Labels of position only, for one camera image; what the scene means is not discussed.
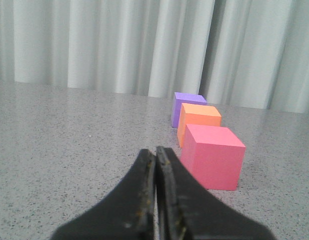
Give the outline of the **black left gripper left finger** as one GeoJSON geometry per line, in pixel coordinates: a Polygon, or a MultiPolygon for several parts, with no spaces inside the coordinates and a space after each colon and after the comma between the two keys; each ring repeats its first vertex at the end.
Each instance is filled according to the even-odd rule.
{"type": "Polygon", "coordinates": [[[117,186],[84,214],[60,226],[53,240],[154,239],[155,156],[142,149],[117,186]]]}

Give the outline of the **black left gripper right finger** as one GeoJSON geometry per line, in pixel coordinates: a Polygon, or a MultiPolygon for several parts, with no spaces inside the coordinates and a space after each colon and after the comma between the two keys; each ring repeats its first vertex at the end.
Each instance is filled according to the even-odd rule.
{"type": "Polygon", "coordinates": [[[172,148],[156,148],[161,240],[273,240],[264,225],[218,200],[183,166],[172,148]]]}

